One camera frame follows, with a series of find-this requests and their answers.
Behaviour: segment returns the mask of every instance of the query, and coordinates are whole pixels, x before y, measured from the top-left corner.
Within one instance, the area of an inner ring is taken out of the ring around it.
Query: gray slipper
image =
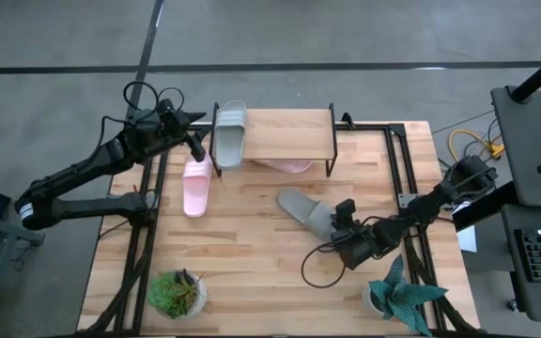
[[[331,225],[332,207],[314,201],[293,189],[283,189],[277,196],[279,206],[306,229],[324,242],[331,241],[335,228]]]
[[[247,108],[241,101],[230,101],[218,112],[214,127],[216,163],[221,169],[236,169],[243,158]]]

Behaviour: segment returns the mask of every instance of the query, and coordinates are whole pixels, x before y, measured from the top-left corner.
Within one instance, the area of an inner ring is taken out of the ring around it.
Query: slipper
[[[243,139],[247,108],[241,101],[230,101],[216,117],[214,127],[214,151],[216,164],[221,169],[236,169],[243,157]]]
[[[288,174],[301,174],[312,165],[312,161],[301,160],[257,160],[257,162]]]
[[[187,217],[202,217],[206,213],[211,176],[212,160],[208,154],[201,162],[189,156],[183,172],[183,211]]]
[[[293,189],[283,189],[277,197],[279,206],[323,242],[331,241],[331,215],[335,210],[326,204],[312,200]]]

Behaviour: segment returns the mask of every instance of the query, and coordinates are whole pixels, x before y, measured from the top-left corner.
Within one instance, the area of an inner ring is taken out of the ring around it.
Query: gray floor
[[[0,67],[136,65],[153,4],[0,0]],[[541,0],[168,0],[151,56],[152,65],[534,60],[541,60]],[[533,71],[149,74],[147,81],[180,87],[187,111],[210,112],[213,102],[233,99],[252,107],[333,102],[338,114],[348,111],[358,120],[428,120],[437,131],[491,110],[492,87],[518,84]],[[121,90],[132,79],[134,74],[0,75],[0,192],[18,196],[33,179],[87,156],[100,117],[124,115]],[[148,104],[144,95],[142,105]],[[493,118],[456,128],[484,135]],[[117,128],[110,125],[107,134]],[[448,162],[447,138],[456,128],[434,135]],[[470,140],[456,137],[459,154]],[[506,158],[491,163],[499,184],[510,179]],[[109,182],[100,178],[69,196],[104,196]],[[95,219],[64,222],[46,231],[44,245],[29,252],[23,271],[6,280],[0,337],[74,331],[98,225]],[[541,323],[503,307],[512,298],[508,276],[471,263],[482,327],[541,336]]]

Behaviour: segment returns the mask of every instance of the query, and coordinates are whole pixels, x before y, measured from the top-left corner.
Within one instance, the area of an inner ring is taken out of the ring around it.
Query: pink slipper
[[[257,162],[288,174],[303,173],[312,165],[312,161],[300,160],[259,160]]]
[[[206,213],[211,176],[212,160],[209,154],[201,162],[189,156],[183,172],[183,210],[187,217],[202,217]]]

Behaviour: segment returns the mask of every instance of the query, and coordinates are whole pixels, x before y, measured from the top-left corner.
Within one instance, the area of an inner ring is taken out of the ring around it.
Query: green plant
[[[387,320],[395,315],[411,330],[431,337],[427,324],[414,306],[435,300],[448,290],[430,285],[408,284],[402,276],[403,270],[404,261],[402,255],[399,255],[383,281],[369,282],[371,301],[383,312],[383,319]]]
[[[198,282],[185,269],[154,277],[147,294],[149,305],[172,318],[186,315],[197,300]]]

